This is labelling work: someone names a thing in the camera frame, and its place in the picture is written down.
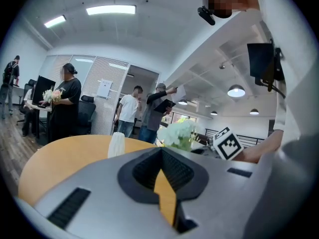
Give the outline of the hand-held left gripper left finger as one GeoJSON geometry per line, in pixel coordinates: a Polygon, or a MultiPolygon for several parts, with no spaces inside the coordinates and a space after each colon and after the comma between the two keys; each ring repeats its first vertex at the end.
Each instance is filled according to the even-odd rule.
{"type": "Polygon", "coordinates": [[[89,191],[88,198],[65,231],[82,239],[162,239],[158,205],[132,200],[122,190],[117,174],[122,165],[142,151],[91,163],[47,191],[34,205],[44,217],[75,189],[89,191]]]}

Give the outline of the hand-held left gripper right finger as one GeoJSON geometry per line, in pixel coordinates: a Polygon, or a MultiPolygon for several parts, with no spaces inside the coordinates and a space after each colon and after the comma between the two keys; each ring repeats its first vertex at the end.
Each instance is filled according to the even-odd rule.
{"type": "Polygon", "coordinates": [[[173,188],[173,225],[162,239],[244,239],[257,203],[258,165],[227,161],[176,148],[161,149],[161,168],[173,188]]]}

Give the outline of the white artificial flowers bunch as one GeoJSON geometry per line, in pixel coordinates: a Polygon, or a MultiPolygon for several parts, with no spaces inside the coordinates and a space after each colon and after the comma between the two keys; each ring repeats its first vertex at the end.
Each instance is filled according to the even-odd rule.
{"type": "Polygon", "coordinates": [[[190,119],[159,129],[157,138],[165,147],[174,147],[184,151],[191,151],[192,143],[199,142],[196,123],[190,119]]]}

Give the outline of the white ribbed vase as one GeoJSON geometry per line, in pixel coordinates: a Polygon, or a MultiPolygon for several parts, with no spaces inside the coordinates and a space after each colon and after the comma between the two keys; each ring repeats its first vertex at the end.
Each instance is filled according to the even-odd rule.
{"type": "Polygon", "coordinates": [[[108,159],[123,154],[125,154],[125,135],[121,132],[115,132],[109,144],[108,159]]]}

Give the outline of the dark metal railing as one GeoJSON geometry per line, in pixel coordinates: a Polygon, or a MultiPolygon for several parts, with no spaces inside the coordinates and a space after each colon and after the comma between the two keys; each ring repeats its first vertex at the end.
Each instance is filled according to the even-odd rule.
{"type": "MultiPolygon", "coordinates": [[[[218,133],[217,130],[212,130],[208,128],[205,129],[205,135],[208,137],[213,137],[217,133],[218,133]]],[[[245,148],[257,145],[261,143],[262,141],[264,141],[263,138],[250,137],[250,136],[239,135],[239,134],[237,135],[237,137],[245,148]]]]}

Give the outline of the round wooden table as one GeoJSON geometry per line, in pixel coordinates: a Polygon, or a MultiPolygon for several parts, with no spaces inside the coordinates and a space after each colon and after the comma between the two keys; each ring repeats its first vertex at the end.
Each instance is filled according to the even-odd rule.
{"type": "MultiPolygon", "coordinates": [[[[80,135],[63,138],[38,149],[25,164],[18,183],[18,197],[31,206],[49,189],[84,166],[108,158],[110,135],[80,135]]],[[[124,154],[155,147],[155,145],[125,138],[124,154]]],[[[155,193],[159,208],[170,225],[176,207],[176,195],[162,171],[155,193]]]]}

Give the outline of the white paper sheet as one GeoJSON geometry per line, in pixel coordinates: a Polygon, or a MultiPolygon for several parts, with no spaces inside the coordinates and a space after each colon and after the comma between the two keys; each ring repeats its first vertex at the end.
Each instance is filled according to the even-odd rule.
{"type": "Polygon", "coordinates": [[[180,85],[176,89],[177,89],[177,92],[174,94],[171,94],[171,100],[177,104],[186,96],[186,92],[185,92],[184,85],[180,85]]]}

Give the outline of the black clipboard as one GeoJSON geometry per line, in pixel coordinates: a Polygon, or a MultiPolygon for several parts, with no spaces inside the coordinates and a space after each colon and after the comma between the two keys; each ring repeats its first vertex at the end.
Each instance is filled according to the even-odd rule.
{"type": "Polygon", "coordinates": [[[167,108],[172,108],[175,105],[176,105],[176,103],[174,103],[174,102],[172,102],[172,101],[170,101],[168,99],[165,99],[157,107],[154,108],[154,111],[164,114],[166,112],[167,108]]]}

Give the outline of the black office chair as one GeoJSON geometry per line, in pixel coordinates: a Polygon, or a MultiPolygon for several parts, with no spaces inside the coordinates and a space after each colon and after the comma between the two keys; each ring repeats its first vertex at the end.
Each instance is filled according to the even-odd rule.
{"type": "Polygon", "coordinates": [[[74,129],[75,135],[87,135],[91,133],[92,116],[95,109],[94,98],[83,95],[79,101],[78,119],[74,129]]]}
{"type": "Polygon", "coordinates": [[[36,82],[36,80],[30,79],[28,83],[24,85],[24,95],[27,93],[28,90],[32,89],[35,86],[36,82]]]}

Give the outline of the black chest-mounted box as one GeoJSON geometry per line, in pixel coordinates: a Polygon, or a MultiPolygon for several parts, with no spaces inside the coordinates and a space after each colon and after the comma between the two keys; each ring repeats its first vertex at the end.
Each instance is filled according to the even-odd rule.
{"type": "Polygon", "coordinates": [[[281,65],[281,49],[276,47],[272,40],[269,43],[251,43],[247,48],[250,76],[255,78],[255,84],[266,87],[268,92],[275,91],[285,98],[285,94],[274,85],[275,81],[285,80],[281,65]]]}

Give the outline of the person's white shirt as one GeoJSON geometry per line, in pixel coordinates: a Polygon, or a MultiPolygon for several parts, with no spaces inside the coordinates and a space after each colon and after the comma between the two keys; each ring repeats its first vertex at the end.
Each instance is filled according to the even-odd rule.
{"type": "Polygon", "coordinates": [[[319,220],[313,196],[319,186],[318,42],[291,0],[258,0],[263,21],[284,56],[286,97],[277,98],[275,130],[281,146],[264,154],[272,170],[260,201],[244,230],[244,239],[310,239],[319,220]]]}

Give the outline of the white office desk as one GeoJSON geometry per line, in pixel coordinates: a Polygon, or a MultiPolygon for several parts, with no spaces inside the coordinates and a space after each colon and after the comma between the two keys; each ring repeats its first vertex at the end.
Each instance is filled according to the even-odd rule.
{"type": "Polygon", "coordinates": [[[45,134],[47,136],[48,129],[49,129],[49,119],[50,119],[50,115],[52,112],[52,107],[51,107],[51,105],[49,105],[49,106],[35,105],[32,103],[32,100],[28,100],[26,103],[26,106],[35,110],[35,114],[36,114],[36,140],[41,140],[40,127],[39,127],[40,126],[40,111],[47,112],[46,121],[45,121],[46,122],[45,123],[45,134]]]}

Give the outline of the black computer monitor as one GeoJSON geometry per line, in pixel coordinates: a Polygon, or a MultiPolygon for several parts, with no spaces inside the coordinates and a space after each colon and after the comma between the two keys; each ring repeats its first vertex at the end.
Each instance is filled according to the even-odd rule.
{"type": "Polygon", "coordinates": [[[55,81],[39,76],[35,84],[32,104],[40,105],[41,101],[44,101],[44,93],[48,90],[52,90],[55,86],[55,81]]]}

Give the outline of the long ceiling light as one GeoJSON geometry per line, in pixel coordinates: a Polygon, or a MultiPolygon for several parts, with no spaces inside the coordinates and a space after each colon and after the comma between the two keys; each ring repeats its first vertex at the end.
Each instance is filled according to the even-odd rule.
{"type": "Polygon", "coordinates": [[[88,15],[96,14],[108,14],[108,13],[119,13],[119,14],[135,14],[135,5],[103,5],[90,7],[86,9],[88,15]]]}
{"type": "Polygon", "coordinates": [[[64,15],[61,15],[61,16],[59,16],[59,17],[56,17],[56,18],[54,18],[54,19],[52,19],[52,20],[46,22],[46,23],[44,24],[44,26],[45,26],[46,28],[52,28],[53,26],[59,25],[59,24],[65,22],[65,21],[66,21],[65,16],[64,16],[64,15]]]}

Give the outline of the white paper wall notice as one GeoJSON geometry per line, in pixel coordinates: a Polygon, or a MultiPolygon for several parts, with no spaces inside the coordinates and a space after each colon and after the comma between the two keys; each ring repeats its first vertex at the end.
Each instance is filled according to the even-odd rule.
{"type": "Polygon", "coordinates": [[[110,80],[101,79],[99,81],[99,87],[98,87],[98,90],[97,90],[97,96],[107,99],[108,95],[109,95],[109,91],[110,91],[111,86],[112,86],[112,83],[113,82],[110,81],[110,80]]]}

